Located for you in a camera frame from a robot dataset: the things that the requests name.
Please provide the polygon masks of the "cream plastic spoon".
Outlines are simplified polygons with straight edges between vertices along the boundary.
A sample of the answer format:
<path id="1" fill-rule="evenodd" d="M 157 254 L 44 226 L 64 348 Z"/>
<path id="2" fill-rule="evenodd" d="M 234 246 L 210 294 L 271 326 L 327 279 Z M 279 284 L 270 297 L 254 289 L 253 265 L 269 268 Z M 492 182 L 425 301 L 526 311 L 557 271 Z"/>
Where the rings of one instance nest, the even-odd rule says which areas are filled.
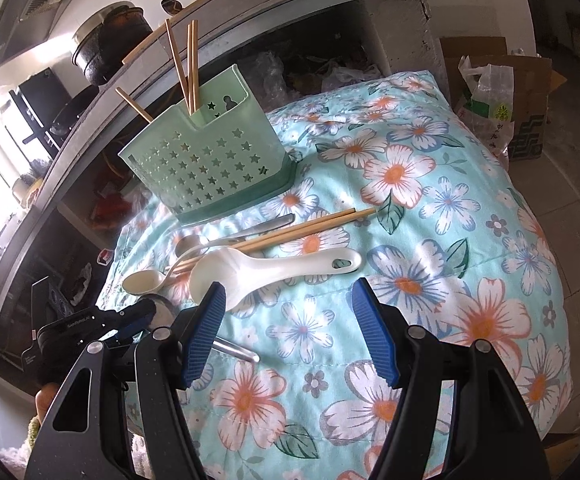
<path id="1" fill-rule="evenodd" d="M 163 287 L 173 284 L 176 278 L 179 278 L 186 271 L 189 266 L 188 260 L 203 256 L 211 248 L 230 246 L 238 242 L 239 238 L 221 238 L 220 240 L 212 240 L 212 242 L 207 244 L 195 246 L 181 246 L 178 244 L 176 247 L 177 259 L 166 273 L 156 269 L 138 271 L 127 275 L 122 281 L 122 287 L 127 294 L 133 296 L 155 294 Z"/>

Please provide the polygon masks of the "white rice paddle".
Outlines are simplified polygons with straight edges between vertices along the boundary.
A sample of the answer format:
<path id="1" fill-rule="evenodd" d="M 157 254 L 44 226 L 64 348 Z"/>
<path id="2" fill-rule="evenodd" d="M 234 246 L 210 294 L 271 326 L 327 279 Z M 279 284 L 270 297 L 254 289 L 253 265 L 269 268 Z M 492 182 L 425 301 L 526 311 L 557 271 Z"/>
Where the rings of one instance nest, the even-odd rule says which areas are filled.
<path id="1" fill-rule="evenodd" d="M 251 292 L 267 285 L 310 275 L 337 275 L 356 271 L 363 263 L 359 252 L 331 248 L 322 252 L 284 258 L 254 258 L 225 247 L 204 256 L 192 269 L 191 299 L 200 304 L 214 282 L 226 292 L 227 311 L 235 309 Z"/>

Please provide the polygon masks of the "stainless steel spoon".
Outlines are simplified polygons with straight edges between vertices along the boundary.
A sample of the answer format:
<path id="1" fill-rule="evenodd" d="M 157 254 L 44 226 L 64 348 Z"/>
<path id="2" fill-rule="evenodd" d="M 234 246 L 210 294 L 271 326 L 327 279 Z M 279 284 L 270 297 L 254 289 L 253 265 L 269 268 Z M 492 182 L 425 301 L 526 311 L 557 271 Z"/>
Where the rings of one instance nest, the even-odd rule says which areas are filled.
<path id="1" fill-rule="evenodd" d="M 283 228 L 284 226 L 289 226 L 294 220 L 295 214 L 284 214 L 283 216 L 258 223 L 256 226 L 251 226 L 242 231 L 217 238 L 216 240 L 209 240 L 205 243 L 201 242 L 201 237 L 199 235 L 187 235 L 176 244 L 175 256 L 177 258 L 197 257 L 207 252 L 209 248 L 243 242 L 243 240 L 246 240 L 250 236 L 265 234 Z"/>

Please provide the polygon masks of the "wooden chopstick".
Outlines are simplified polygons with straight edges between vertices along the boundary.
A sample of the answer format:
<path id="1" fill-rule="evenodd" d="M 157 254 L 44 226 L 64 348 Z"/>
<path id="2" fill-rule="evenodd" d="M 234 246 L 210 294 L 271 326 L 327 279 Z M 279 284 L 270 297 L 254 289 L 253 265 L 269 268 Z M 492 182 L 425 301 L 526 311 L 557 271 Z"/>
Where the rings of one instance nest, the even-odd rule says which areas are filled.
<path id="1" fill-rule="evenodd" d="M 287 228 L 283 228 L 273 233 L 253 238 L 253 240 L 245 240 L 244 242 L 230 244 L 228 247 L 235 248 L 237 250 L 241 250 L 241 252 L 249 254 L 250 252 L 256 252 L 257 250 L 275 247 L 284 243 L 291 242 L 292 240 L 298 240 L 299 238 L 303 238 L 305 236 L 310 236 L 316 233 L 338 228 L 339 226 L 344 226 L 344 224 L 351 223 L 362 218 L 367 218 L 376 212 L 377 210 L 375 207 L 370 207 L 360 211 L 349 209 L 337 212 L 336 214 L 327 214 L 324 217 L 309 220 L 299 224 L 298 226 L 288 226 Z"/>
<path id="2" fill-rule="evenodd" d="M 181 92 L 183 92 L 183 100 L 186 103 L 186 109 L 188 110 L 188 113 L 191 113 L 191 97 L 189 93 L 188 79 L 185 71 L 183 70 L 183 63 L 181 62 L 179 55 L 178 44 L 176 42 L 173 27 L 171 27 L 171 20 L 169 18 L 165 21 L 165 29 L 169 48 L 171 49 L 171 58 L 173 59 L 175 72 L 178 78 Z"/>
<path id="3" fill-rule="evenodd" d="M 199 62 L 198 62 L 198 21 L 192 20 L 193 38 L 193 113 L 199 109 Z"/>
<path id="4" fill-rule="evenodd" d="M 188 23 L 187 25 L 187 86 L 188 86 L 188 98 L 187 106 L 188 113 L 191 116 L 193 113 L 193 38 L 192 38 L 192 25 Z"/>
<path id="5" fill-rule="evenodd" d="M 153 117 L 140 106 L 125 90 L 121 87 L 116 87 L 115 92 L 130 106 L 139 116 L 145 119 L 148 124 L 153 122 Z"/>
<path id="6" fill-rule="evenodd" d="M 309 220 L 296 226 L 284 226 L 283 228 L 271 230 L 264 234 L 258 233 L 257 237 L 253 237 L 251 240 L 240 240 L 240 238 L 213 240 L 212 243 L 191 247 L 188 252 L 182 252 L 171 268 L 182 271 L 190 269 L 211 248 L 235 247 L 235 249 L 245 250 L 246 252 L 249 250 L 260 250 L 288 243 L 291 240 L 298 240 L 299 238 L 318 232 L 331 230 L 338 226 L 344 226 L 344 224 L 353 222 L 358 218 L 366 217 L 371 212 L 372 209 L 357 211 L 352 208 L 339 211 L 336 214 L 326 214 L 323 217 Z"/>

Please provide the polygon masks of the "steel spoon under gripper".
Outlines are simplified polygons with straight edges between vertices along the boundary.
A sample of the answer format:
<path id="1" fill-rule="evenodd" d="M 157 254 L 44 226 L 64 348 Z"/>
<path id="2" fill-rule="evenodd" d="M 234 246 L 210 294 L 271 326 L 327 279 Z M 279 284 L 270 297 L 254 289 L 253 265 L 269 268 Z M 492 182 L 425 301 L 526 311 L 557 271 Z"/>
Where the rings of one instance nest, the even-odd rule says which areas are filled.
<path id="1" fill-rule="evenodd" d="M 242 361 L 258 363 L 261 359 L 256 352 L 219 337 L 213 341 L 213 348 L 218 352 Z"/>

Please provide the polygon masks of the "floral turquoise quilt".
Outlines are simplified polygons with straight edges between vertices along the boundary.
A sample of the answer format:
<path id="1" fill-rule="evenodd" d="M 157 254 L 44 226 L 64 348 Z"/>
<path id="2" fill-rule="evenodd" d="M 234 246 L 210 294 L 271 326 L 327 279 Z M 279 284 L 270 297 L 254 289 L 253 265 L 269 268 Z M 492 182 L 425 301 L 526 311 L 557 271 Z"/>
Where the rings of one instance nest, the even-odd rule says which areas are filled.
<path id="1" fill-rule="evenodd" d="M 133 302 L 127 275 L 164 270 L 188 234 L 216 240 L 295 214 L 377 212 L 265 250 L 268 258 L 359 252 L 378 300 L 450 344 L 489 341 L 540 436 L 572 395 L 570 342 L 556 261 L 500 162 L 450 110 L 433 76 L 401 73 L 265 113 L 296 162 L 284 192 L 223 218 L 182 226 L 148 191 L 122 229 L 99 307 Z M 258 363 L 212 352 L 179 393 L 215 479 L 364 479 L 399 394 L 371 362 L 352 308 L 354 275 L 289 278 L 251 292 L 220 335 Z"/>

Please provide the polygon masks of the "green star-holed utensil holder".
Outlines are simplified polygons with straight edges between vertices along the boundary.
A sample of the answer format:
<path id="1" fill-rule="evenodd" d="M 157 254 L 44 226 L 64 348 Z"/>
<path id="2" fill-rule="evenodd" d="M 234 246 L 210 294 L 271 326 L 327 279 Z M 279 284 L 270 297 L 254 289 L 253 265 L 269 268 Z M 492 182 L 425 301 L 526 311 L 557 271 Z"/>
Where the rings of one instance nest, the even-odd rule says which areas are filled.
<path id="1" fill-rule="evenodd" d="M 119 152 L 182 226 L 234 214 L 286 191 L 296 162 L 233 64 L 200 88 L 201 107 L 168 107 Z"/>

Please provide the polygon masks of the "black wok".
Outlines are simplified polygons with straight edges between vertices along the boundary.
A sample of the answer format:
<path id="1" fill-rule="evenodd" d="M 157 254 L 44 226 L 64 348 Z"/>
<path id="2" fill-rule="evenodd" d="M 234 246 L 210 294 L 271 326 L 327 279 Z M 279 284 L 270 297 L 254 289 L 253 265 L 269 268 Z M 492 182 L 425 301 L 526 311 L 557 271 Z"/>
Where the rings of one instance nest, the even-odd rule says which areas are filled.
<path id="1" fill-rule="evenodd" d="M 70 99 L 63 109 L 60 110 L 52 122 L 49 131 L 54 136 L 67 136 L 72 130 L 77 120 L 87 110 L 92 101 L 98 96 L 99 88 L 94 84 L 89 84 L 82 91 L 78 92 L 73 99 Z"/>

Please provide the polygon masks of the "clear plastic bag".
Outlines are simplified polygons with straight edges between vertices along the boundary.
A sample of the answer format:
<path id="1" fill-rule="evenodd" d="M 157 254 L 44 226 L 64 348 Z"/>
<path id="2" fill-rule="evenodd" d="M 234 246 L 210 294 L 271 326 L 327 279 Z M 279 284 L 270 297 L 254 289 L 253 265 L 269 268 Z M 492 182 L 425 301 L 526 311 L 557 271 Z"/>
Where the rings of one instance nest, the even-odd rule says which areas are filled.
<path id="1" fill-rule="evenodd" d="M 458 72 L 465 84 L 456 115 L 490 154 L 508 159 L 508 146 L 514 135 L 514 73 L 511 66 L 473 65 L 462 56 Z"/>

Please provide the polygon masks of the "large black cooking pot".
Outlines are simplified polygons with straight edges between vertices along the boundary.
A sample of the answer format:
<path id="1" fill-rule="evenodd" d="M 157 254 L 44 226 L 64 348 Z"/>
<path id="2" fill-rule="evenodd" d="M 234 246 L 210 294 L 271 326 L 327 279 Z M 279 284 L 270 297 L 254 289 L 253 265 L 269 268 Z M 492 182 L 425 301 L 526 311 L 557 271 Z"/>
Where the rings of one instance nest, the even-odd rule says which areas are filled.
<path id="1" fill-rule="evenodd" d="M 89 84 L 104 86 L 121 69 L 125 56 L 151 34 L 144 9 L 130 1 L 108 4 L 74 32 L 72 63 Z"/>

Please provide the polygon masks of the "cardboard box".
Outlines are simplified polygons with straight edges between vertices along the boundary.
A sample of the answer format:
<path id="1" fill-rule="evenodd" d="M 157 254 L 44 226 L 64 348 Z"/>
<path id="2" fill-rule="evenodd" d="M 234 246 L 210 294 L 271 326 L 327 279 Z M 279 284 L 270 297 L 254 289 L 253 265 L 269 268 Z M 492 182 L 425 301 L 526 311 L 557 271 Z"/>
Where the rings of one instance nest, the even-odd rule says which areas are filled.
<path id="1" fill-rule="evenodd" d="M 508 146 L 511 160 L 538 158 L 544 148 L 550 94 L 560 88 L 566 78 L 552 68 L 550 58 L 510 54 L 506 39 L 499 36 L 445 37 L 440 40 L 447 68 L 450 102 L 454 111 L 463 96 L 465 84 L 458 72 L 462 56 L 468 55 L 473 65 L 506 65 L 513 68 L 514 135 Z"/>

